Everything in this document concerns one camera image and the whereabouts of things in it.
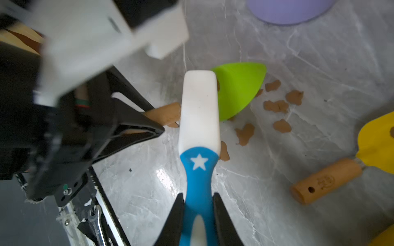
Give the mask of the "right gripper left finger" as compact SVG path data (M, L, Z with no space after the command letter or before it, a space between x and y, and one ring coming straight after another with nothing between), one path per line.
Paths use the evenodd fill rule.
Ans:
M179 193L154 246L179 246L184 211L185 202L183 193Z

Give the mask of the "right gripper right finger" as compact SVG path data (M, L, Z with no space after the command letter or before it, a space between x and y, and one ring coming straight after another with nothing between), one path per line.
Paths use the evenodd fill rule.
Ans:
M242 246L234 224L219 193L213 195L214 221L219 246Z

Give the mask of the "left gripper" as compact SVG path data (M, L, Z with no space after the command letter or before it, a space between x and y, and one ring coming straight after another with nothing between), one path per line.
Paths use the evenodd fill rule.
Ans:
M87 100L71 91L54 107L33 102L37 76L37 69L1 69L1 180L28 173L28 199L51 196L91 165L165 131L112 97L124 92L144 111L152 109L116 68L85 83Z

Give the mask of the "white brush blue handle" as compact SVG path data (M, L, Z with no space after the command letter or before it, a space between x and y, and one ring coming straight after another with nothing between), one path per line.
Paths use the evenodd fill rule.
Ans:
M211 180L221 140L218 90L212 71L185 74L178 149L187 177L180 245L216 246Z

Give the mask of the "green trowel wooden handle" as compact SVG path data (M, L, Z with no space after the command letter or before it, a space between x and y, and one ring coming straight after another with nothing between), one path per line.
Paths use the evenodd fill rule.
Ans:
M230 63L212 69L218 79L219 119L229 120L240 113L258 94L267 74L261 63ZM174 102L142 113L161 126L174 127L181 116L181 105Z

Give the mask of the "yellow trowel wooden handle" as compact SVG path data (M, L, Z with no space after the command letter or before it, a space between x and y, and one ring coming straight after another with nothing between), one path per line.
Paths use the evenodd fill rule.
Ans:
M299 203L308 205L361 176L368 167L394 173L394 113L364 125L357 139L358 152L299 181L290 191Z

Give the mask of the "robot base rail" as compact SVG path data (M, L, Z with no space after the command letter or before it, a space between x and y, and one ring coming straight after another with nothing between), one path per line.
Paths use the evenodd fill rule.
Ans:
M62 185L54 197L60 208L56 220L71 246L130 245L92 167L74 183Z

